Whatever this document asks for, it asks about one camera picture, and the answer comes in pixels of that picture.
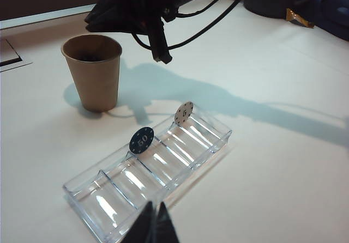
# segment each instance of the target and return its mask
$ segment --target brown paper cup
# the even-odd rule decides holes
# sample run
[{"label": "brown paper cup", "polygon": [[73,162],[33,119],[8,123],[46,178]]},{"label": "brown paper cup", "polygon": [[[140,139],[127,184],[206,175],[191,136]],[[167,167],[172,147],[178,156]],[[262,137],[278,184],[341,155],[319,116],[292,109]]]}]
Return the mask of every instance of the brown paper cup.
[{"label": "brown paper cup", "polygon": [[92,112],[116,106],[122,48],[99,34],[86,34],[66,41],[61,51],[66,58],[83,107]]}]

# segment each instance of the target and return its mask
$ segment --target table surface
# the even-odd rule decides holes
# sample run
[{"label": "table surface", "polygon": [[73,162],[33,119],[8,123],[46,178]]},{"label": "table surface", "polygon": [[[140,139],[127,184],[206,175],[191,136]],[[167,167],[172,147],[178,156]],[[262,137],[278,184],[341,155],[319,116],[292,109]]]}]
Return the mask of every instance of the table surface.
[{"label": "table surface", "polygon": [[[167,42],[193,35],[231,2],[166,24]],[[33,63],[1,73],[1,242],[95,242],[63,183],[187,100],[233,135],[222,160],[170,209],[181,243],[348,242],[348,42],[242,5],[171,51],[167,65],[131,35],[105,33],[123,47],[119,98],[94,114],[80,105],[60,52],[86,32],[85,15],[2,31]]]}]

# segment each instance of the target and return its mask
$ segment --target white poker chip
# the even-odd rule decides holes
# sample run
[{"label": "white poker chip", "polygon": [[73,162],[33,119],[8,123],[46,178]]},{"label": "white poker chip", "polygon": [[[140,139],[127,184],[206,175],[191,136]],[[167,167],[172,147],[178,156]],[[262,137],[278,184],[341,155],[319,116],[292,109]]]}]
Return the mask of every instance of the white poker chip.
[{"label": "white poker chip", "polygon": [[193,104],[191,101],[188,101],[180,105],[176,114],[174,115],[174,122],[176,124],[181,124],[185,122],[192,114],[192,109],[193,109]]}]

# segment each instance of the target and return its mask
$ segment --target cable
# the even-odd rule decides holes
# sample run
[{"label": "cable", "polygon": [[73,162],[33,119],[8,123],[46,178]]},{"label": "cable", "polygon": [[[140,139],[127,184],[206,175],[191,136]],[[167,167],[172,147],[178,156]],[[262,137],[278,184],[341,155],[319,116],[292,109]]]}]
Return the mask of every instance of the cable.
[{"label": "cable", "polygon": [[176,17],[177,18],[187,18],[187,17],[193,17],[193,16],[196,16],[200,13],[203,13],[205,10],[207,10],[208,8],[210,8],[213,4],[215,4],[217,1],[219,0],[213,0],[209,5],[207,5],[205,8],[201,9],[201,10],[198,10],[194,13],[188,13],[188,14],[184,14],[184,13],[177,13],[176,14]]},{"label": "cable", "polygon": [[133,36],[133,38],[137,41],[137,43],[138,43],[139,45],[141,45],[143,48],[146,48],[147,50],[150,50],[150,51],[152,50],[152,48],[151,48],[149,45],[143,43],[143,41],[141,41],[141,39],[138,38],[137,34],[132,33],[132,36]]},{"label": "cable", "polygon": [[[198,38],[199,36],[201,36],[203,33],[205,33],[206,31],[208,31],[209,29],[211,29],[214,25],[216,25],[219,21],[221,21],[232,9],[235,8],[236,5],[238,5],[238,3],[241,0],[235,0],[221,15],[219,15],[214,21],[212,21],[209,25],[207,25],[204,29],[202,29],[201,31],[199,31],[198,33],[194,34],[193,36],[191,36],[189,39],[186,39],[185,41],[169,46],[169,50],[173,50],[174,48],[179,48],[182,47],[188,43],[190,43],[191,41],[195,40],[196,38]],[[138,36],[133,33],[132,36],[134,37],[134,39],[137,41],[137,43],[139,45],[141,45],[143,48],[146,48],[148,50],[152,50],[152,48],[146,44],[144,44],[140,38],[138,38]]]}]

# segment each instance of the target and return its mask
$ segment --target clear plastic tray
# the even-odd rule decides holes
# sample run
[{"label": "clear plastic tray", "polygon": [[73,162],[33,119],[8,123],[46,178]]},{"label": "clear plastic tray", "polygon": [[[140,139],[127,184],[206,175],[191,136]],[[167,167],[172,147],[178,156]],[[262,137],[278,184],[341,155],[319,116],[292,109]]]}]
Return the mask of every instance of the clear plastic tray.
[{"label": "clear plastic tray", "polygon": [[63,185],[68,202],[100,242],[119,242],[148,201],[175,200],[173,191],[232,132],[196,105],[185,122],[175,123],[173,115],[153,130],[146,151],[133,154],[127,144]]}]

